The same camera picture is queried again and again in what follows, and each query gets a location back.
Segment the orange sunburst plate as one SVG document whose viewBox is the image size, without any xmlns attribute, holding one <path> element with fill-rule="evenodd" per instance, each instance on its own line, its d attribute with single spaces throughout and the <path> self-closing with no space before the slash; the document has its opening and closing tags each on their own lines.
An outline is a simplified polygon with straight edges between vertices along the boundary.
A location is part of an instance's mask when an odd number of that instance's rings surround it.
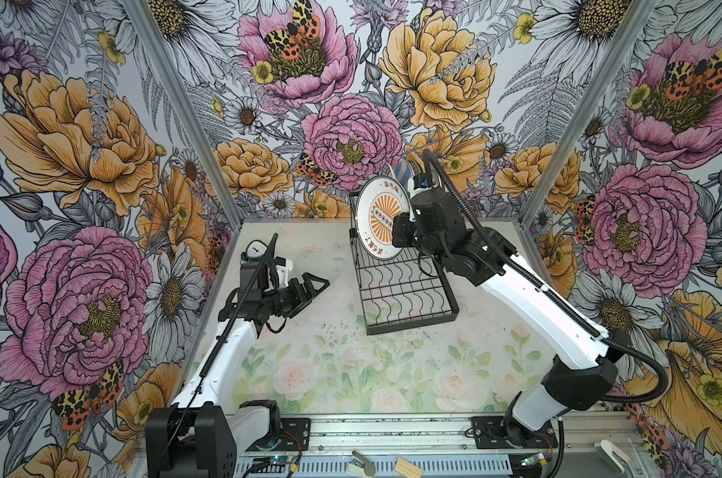
<svg viewBox="0 0 722 478">
<path fill-rule="evenodd" d="M 374 259 L 388 261 L 401 253 L 393 245 L 395 219 L 409 218 L 410 201 L 398 181 L 379 175 L 360 191 L 356 205 L 356 231 L 361 246 Z"/>
</svg>

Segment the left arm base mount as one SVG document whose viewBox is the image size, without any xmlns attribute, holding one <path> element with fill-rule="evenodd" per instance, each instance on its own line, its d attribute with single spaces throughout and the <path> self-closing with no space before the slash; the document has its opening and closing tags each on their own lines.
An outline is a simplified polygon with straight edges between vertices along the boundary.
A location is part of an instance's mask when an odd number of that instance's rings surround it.
<svg viewBox="0 0 722 478">
<path fill-rule="evenodd" d="M 253 447 L 266 452 L 306 451 L 310 443 L 311 425 L 310 418 L 281 418 L 279 438 L 263 438 Z"/>
</svg>

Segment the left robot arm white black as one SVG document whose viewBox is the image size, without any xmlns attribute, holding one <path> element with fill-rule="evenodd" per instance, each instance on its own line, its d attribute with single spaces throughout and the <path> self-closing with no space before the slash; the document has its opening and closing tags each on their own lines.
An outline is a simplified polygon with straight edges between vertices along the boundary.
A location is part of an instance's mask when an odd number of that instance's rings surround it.
<svg viewBox="0 0 722 478">
<path fill-rule="evenodd" d="M 241 266 L 241 286 L 219 311 L 203 364 L 171 404 L 151 412 L 145 425 L 149 476 L 231 477 L 241 452 L 259 441 L 279 440 L 275 402 L 251 400 L 232 407 L 223 399 L 269 320 L 294 318 L 330 286 L 311 273 L 292 278 L 290 271 L 290 262 L 281 257 Z"/>
</svg>

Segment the black wire dish rack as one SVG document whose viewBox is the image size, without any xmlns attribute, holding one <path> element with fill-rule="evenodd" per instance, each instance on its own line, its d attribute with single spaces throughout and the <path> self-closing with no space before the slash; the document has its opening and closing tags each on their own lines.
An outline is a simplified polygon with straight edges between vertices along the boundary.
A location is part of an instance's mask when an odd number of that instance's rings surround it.
<svg viewBox="0 0 722 478">
<path fill-rule="evenodd" d="M 381 261 L 361 246 L 356 231 L 358 195 L 350 196 L 353 216 L 350 244 L 363 313 L 369 336 L 446 324 L 460 308 L 444 268 L 414 248 L 401 249 L 394 259 Z"/>
</svg>

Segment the blue white striped plate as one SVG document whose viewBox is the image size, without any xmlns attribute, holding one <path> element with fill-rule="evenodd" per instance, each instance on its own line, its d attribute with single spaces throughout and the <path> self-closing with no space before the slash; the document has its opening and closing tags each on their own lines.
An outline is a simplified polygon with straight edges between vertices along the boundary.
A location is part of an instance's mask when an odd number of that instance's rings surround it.
<svg viewBox="0 0 722 478">
<path fill-rule="evenodd" d="M 392 176 L 402 186 L 406 186 L 410 179 L 421 171 L 416 161 L 402 159 L 393 169 Z"/>
</svg>

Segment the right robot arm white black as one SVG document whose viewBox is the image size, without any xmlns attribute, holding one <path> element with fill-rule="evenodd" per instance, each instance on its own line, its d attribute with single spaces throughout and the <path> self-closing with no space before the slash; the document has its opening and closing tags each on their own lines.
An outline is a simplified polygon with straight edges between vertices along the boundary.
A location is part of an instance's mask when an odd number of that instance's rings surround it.
<svg viewBox="0 0 722 478">
<path fill-rule="evenodd" d="M 393 243 L 412 246 L 446 271 L 468 279 L 516 312 L 555 352 L 539 384 L 510 402 L 499 433 L 520 446 L 551 420 L 599 402 L 617 376 L 620 353 L 606 345 L 607 331 L 578 312 L 549 287 L 497 231 L 472 227 L 458 199 L 442 187 L 415 188 L 409 210 L 394 220 Z"/>
</svg>

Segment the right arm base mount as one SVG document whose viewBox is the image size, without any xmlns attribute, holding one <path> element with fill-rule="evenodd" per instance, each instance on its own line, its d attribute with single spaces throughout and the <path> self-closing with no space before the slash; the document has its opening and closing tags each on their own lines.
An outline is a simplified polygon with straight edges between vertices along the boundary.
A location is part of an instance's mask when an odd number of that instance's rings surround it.
<svg viewBox="0 0 722 478">
<path fill-rule="evenodd" d="M 477 449 L 555 449 L 559 445 L 556 430 L 551 421 L 545 422 L 538 431 L 503 426 L 503 416 L 479 415 L 470 418 L 470 427 L 464 432 L 474 441 Z"/>
</svg>

